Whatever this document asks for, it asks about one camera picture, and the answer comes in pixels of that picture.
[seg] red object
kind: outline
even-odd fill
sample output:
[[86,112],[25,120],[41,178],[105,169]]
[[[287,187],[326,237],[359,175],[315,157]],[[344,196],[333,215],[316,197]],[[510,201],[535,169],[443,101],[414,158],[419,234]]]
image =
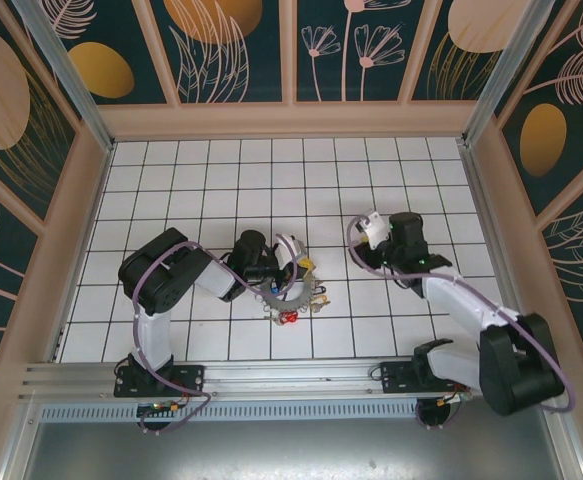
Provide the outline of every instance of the red object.
[[295,323],[298,319],[298,312],[284,312],[282,314],[283,323]]

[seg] grid floor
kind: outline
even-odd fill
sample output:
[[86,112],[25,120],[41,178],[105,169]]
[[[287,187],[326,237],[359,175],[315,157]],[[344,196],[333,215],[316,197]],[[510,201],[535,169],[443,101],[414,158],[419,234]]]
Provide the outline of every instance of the grid floor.
[[480,221],[451,138],[322,138],[120,143],[57,361],[111,362],[132,346],[117,281],[126,256],[176,227],[222,254],[242,231],[305,241],[331,305],[273,325],[245,293],[231,304],[192,288],[173,311],[176,360],[410,355],[466,339],[444,311],[353,265],[344,229],[370,208],[423,215],[431,250],[500,302]]

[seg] black mount plate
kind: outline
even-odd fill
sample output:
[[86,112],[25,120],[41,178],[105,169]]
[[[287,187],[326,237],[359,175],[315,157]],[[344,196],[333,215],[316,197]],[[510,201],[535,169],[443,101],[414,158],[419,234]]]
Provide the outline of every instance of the black mount plate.
[[[116,375],[113,396],[116,398],[173,398],[181,393],[161,383],[134,381],[133,367],[120,367]],[[181,383],[190,390],[202,391],[204,387],[204,367],[202,365],[175,365],[171,369],[171,382]]]
[[380,364],[383,393],[453,393],[455,383],[451,380],[433,378],[422,385],[416,377],[410,360],[383,362]]

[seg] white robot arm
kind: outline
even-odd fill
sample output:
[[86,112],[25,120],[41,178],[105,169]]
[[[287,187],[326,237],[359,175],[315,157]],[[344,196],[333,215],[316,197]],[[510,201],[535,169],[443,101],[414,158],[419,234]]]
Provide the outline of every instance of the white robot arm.
[[[478,344],[476,349],[475,345],[438,339],[417,347],[413,361],[422,381],[428,375],[471,387],[480,391],[487,403],[502,415],[564,391],[564,385],[538,352],[496,315],[491,305],[460,286],[462,277],[451,262],[429,254],[420,215],[394,214],[387,226],[377,212],[372,212],[362,216],[356,228],[365,238],[355,246],[353,260],[362,268],[376,270],[385,266],[400,274],[444,276],[425,276],[406,282],[406,286],[447,311]],[[502,306],[498,310],[521,325],[556,358],[551,334],[542,317],[521,315]]]

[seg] gray floor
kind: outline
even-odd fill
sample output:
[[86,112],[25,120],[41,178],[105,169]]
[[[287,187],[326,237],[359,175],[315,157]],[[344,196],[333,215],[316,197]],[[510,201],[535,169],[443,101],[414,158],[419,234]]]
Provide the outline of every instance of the gray floor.
[[133,424],[47,424],[29,480],[551,480],[562,478],[537,410],[481,402],[442,431],[414,420],[192,423],[164,437]]

